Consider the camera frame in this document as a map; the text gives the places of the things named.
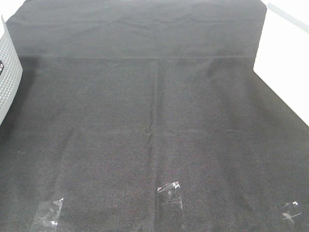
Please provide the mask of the clear tape strip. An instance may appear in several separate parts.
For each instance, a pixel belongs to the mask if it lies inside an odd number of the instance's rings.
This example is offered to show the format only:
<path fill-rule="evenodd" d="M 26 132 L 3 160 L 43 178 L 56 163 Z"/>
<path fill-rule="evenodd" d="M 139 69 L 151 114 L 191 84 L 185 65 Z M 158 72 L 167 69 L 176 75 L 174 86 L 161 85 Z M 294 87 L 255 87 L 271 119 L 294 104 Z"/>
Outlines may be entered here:
<path fill-rule="evenodd" d="M 157 188 L 157 205 L 158 209 L 175 205 L 183 210 L 181 187 L 178 181 Z"/>
<path fill-rule="evenodd" d="M 58 225 L 64 198 L 39 204 L 31 232 L 55 232 Z"/>
<path fill-rule="evenodd" d="M 298 201 L 284 203 L 280 210 L 282 221 L 287 221 L 291 224 L 295 224 L 296 219 L 303 214 Z"/>

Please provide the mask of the black table cloth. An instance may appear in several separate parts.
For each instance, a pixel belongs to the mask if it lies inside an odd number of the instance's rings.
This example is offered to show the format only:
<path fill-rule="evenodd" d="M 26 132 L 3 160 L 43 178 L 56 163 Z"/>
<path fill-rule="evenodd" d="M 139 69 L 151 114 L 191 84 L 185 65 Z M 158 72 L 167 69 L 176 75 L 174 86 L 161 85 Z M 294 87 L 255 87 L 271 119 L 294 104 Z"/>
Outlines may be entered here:
<path fill-rule="evenodd" d="M 306 232 L 309 130 L 253 72 L 259 0 L 28 0 L 0 127 L 0 229 Z M 183 210 L 158 209 L 178 181 Z M 295 224 L 280 208 L 300 202 Z"/>

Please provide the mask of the clear tape strip left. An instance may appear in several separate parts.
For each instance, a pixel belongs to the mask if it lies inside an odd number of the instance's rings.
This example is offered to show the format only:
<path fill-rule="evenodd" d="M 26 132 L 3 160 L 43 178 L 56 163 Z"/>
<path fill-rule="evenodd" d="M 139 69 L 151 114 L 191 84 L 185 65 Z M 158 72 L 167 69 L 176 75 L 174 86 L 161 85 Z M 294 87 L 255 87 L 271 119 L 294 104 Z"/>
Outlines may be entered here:
<path fill-rule="evenodd" d="M 55 232 L 58 225 L 64 198 L 39 204 L 31 232 Z"/>

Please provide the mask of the grey perforated metal basket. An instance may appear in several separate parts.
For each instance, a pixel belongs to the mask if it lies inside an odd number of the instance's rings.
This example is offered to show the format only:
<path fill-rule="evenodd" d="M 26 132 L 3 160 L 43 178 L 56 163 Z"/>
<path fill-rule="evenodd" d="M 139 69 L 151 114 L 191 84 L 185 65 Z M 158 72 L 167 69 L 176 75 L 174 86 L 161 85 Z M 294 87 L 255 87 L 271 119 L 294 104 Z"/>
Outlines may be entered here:
<path fill-rule="evenodd" d="M 0 121 L 2 122 L 17 93 L 23 68 L 5 20 L 0 18 Z"/>

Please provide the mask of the clear tape strip middle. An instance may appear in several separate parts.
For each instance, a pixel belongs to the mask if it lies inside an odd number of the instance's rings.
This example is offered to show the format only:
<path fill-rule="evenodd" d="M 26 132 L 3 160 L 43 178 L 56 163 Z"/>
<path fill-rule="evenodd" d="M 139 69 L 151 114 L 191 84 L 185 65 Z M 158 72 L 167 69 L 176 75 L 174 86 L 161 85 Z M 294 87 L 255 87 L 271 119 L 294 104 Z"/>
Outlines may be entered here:
<path fill-rule="evenodd" d="M 175 205 L 183 210 L 181 187 L 178 181 L 157 188 L 157 205 L 158 209 Z"/>

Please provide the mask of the clear tape strip right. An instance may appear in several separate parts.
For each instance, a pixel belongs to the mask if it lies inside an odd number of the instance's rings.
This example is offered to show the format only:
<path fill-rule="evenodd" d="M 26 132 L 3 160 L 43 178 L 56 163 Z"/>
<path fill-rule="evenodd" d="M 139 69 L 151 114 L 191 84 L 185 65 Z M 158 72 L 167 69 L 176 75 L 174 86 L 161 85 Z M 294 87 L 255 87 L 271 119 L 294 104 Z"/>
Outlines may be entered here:
<path fill-rule="evenodd" d="M 295 224 L 296 219 L 303 214 L 298 201 L 284 203 L 280 210 L 282 221 L 287 221 L 291 224 Z"/>

